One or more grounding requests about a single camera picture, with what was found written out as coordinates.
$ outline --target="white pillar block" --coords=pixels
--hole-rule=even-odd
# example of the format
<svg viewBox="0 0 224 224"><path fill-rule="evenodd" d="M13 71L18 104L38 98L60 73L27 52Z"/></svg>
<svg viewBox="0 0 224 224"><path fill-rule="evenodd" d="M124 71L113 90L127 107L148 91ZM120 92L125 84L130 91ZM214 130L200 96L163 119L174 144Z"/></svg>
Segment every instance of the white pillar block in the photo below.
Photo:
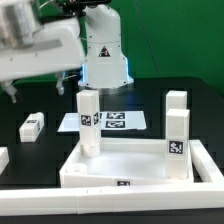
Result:
<svg viewBox="0 0 224 224"><path fill-rule="evenodd" d="M170 109L166 115L166 176L188 177L188 139L190 111Z"/></svg>
<svg viewBox="0 0 224 224"><path fill-rule="evenodd" d="M169 91L166 95L166 113L169 109L187 109L187 92Z"/></svg>
<svg viewBox="0 0 224 224"><path fill-rule="evenodd" d="M83 90L77 94L77 105L83 154L87 157L98 156L101 140L99 92Z"/></svg>

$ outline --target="green backdrop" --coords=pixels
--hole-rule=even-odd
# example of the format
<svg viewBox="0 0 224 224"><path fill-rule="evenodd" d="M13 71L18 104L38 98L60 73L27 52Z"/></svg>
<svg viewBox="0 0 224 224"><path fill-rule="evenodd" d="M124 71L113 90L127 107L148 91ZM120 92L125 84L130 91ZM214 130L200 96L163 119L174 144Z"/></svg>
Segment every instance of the green backdrop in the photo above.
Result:
<svg viewBox="0 0 224 224"><path fill-rule="evenodd" d="M224 96L224 1L138 0L137 3L113 0L110 4L121 15L122 48L129 59L130 75L198 77ZM53 15L55 11L47 6L42 13ZM52 80L52 76L33 80Z"/></svg>

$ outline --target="white block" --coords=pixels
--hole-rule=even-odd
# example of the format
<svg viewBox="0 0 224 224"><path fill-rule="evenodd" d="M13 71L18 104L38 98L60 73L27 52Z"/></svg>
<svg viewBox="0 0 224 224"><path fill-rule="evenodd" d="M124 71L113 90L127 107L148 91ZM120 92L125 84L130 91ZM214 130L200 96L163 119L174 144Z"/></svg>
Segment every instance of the white block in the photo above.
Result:
<svg viewBox="0 0 224 224"><path fill-rule="evenodd" d="M187 92L169 91L166 95L166 113L169 109L187 109Z"/></svg>
<svg viewBox="0 0 224 224"><path fill-rule="evenodd" d="M188 178L189 116L189 110L182 109L170 109L166 115L167 178Z"/></svg>
<svg viewBox="0 0 224 224"><path fill-rule="evenodd" d="M96 157L100 154L101 140L99 92L84 90L78 93L77 104L83 154L86 157Z"/></svg>
<svg viewBox="0 0 224 224"><path fill-rule="evenodd" d="M77 94L77 106L80 114L94 114L99 112L99 92L83 90Z"/></svg>
<svg viewBox="0 0 224 224"><path fill-rule="evenodd" d="M188 145L185 148L185 155L170 155L169 152L166 155L166 177L170 179L187 179L189 177L189 165L188 165L188 151L190 147Z"/></svg>
<svg viewBox="0 0 224 224"><path fill-rule="evenodd" d="M0 215L224 208L223 184L0 191Z"/></svg>
<svg viewBox="0 0 224 224"><path fill-rule="evenodd" d="M21 142L35 142L43 127L43 113L30 114L19 129Z"/></svg>
<svg viewBox="0 0 224 224"><path fill-rule="evenodd" d="M82 152L85 157L96 157L100 155L100 144L96 144L94 146L83 145Z"/></svg>
<svg viewBox="0 0 224 224"><path fill-rule="evenodd" d="M0 147L0 174L3 172L8 163L8 149L6 147Z"/></svg>
<svg viewBox="0 0 224 224"><path fill-rule="evenodd" d="M200 140L190 141L192 161L203 182L224 183L224 177Z"/></svg>
<svg viewBox="0 0 224 224"><path fill-rule="evenodd" d="M190 111L170 109L166 115L166 139L189 139Z"/></svg>
<svg viewBox="0 0 224 224"><path fill-rule="evenodd" d="M100 142L101 130L99 127L80 127L79 135L81 145L95 146Z"/></svg>

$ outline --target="black tabletop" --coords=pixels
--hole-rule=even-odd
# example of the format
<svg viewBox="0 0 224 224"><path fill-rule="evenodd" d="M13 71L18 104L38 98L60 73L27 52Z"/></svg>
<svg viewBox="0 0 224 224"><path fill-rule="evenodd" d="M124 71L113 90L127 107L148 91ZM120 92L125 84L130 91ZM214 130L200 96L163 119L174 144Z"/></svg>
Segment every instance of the black tabletop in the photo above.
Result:
<svg viewBox="0 0 224 224"><path fill-rule="evenodd" d="M0 147L10 162L0 176L0 189L59 188L59 170L79 140L78 133L57 133L65 113L77 112L76 84L65 83L58 96L55 83L17 85L23 101L12 104L0 96ZM197 78L137 79L133 89L101 96L101 111L144 111L146 130L103 131L104 137L162 139L165 137L165 96L169 90L188 92L190 139L200 139L218 167L224 168L224 99ZM30 113L42 112L45 127L35 143L21 143L19 128ZM200 181L194 170L195 180ZM0 217L0 223L223 223L224 209L149 211L91 215Z"/></svg>

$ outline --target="white platform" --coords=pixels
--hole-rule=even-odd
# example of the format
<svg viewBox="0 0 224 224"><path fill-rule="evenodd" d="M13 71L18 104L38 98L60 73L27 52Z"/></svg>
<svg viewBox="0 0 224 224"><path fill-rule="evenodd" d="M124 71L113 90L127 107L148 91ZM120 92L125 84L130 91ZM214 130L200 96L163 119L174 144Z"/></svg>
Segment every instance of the white platform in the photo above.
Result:
<svg viewBox="0 0 224 224"><path fill-rule="evenodd" d="M61 187L118 186L120 182L127 185L193 183L190 155L187 179L166 178L166 153L166 140L102 138L101 155L87 158L78 143L60 170ZM83 167L87 167L87 172L82 172Z"/></svg>

